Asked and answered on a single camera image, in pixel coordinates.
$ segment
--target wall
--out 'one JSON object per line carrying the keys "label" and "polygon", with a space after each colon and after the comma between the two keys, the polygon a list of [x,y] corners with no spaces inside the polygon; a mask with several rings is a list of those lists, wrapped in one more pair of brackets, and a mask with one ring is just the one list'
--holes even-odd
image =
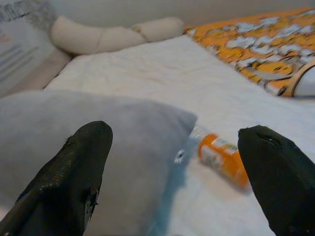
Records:
{"label": "wall", "polygon": [[130,26],[177,16],[186,24],[315,5],[314,0],[51,0],[59,14],[93,26]]}

